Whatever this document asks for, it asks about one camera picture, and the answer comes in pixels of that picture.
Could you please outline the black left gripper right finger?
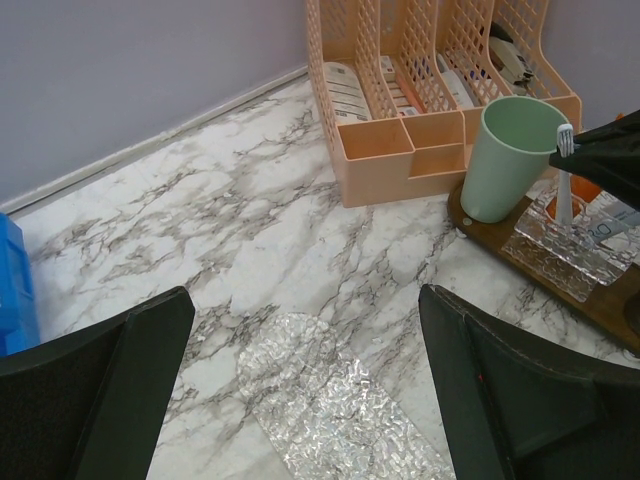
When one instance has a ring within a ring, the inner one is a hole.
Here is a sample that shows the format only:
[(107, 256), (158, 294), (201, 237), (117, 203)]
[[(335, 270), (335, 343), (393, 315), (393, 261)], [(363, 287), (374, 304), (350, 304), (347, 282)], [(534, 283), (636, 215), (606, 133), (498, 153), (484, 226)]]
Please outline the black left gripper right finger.
[(422, 286), (419, 314), (457, 478), (638, 478), (638, 370), (545, 340), (441, 286)]

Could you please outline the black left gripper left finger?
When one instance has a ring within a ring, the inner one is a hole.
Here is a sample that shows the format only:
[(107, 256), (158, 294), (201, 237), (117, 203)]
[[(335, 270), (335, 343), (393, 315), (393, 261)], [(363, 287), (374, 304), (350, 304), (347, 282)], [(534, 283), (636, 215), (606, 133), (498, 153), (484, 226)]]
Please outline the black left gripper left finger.
[(2, 358), (2, 478), (145, 478), (194, 317), (178, 286)]

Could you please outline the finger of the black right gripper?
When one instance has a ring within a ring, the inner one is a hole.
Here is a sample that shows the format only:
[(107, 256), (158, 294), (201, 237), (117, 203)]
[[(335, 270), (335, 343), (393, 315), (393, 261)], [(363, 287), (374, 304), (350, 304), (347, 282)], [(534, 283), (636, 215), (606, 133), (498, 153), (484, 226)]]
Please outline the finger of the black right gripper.
[(639, 111), (574, 137), (574, 153), (550, 156), (549, 164), (601, 187), (639, 209)]

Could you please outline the grey toothbrush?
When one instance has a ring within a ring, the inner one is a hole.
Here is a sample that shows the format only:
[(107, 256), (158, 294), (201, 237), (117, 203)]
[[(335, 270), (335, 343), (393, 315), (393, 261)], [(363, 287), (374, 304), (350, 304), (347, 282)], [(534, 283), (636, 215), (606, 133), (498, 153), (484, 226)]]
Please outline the grey toothbrush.
[[(567, 158), (574, 153), (574, 130), (570, 123), (559, 125), (557, 128), (557, 149), (561, 158)], [(571, 175), (561, 170), (559, 172), (555, 221), (569, 227), (573, 220)]]

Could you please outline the green plastic cup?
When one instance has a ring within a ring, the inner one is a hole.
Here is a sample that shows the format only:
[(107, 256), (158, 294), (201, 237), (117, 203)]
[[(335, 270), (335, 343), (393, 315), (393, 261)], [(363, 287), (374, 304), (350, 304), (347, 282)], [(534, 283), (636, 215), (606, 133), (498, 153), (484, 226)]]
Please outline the green plastic cup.
[(567, 122), (558, 108), (531, 97), (486, 105), (460, 196), (465, 214), (487, 224), (504, 220), (548, 169), (557, 128)]

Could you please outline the clear square toothbrush holder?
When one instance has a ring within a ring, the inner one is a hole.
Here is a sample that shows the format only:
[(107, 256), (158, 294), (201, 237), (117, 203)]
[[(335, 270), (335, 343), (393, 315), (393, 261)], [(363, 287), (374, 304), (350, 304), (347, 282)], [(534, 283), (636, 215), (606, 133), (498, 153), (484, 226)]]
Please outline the clear square toothbrush holder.
[(581, 245), (589, 223), (582, 216), (582, 207), (572, 224), (563, 227), (546, 212), (554, 196), (553, 187), (541, 192), (517, 221), (515, 230), (599, 283), (613, 283), (639, 255), (639, 228), (631, 228), (591, 247)]

